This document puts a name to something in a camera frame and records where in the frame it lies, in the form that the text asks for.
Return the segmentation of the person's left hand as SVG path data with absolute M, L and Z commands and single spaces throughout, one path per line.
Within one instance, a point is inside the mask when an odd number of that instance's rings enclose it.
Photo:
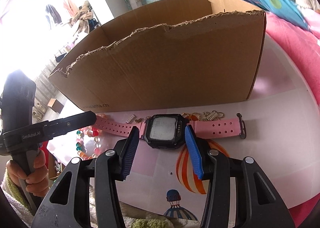
M 34 160 L 35 171 L 26 175 L 20 166 L 13 160 L 7 161 L 7 173 L 17 187 L 21 187 L 20 179 L 27 183 L 26 191 L 34 196 L 44 197 L 49 191 L 48 169 L 46 157 L 42 150 Z

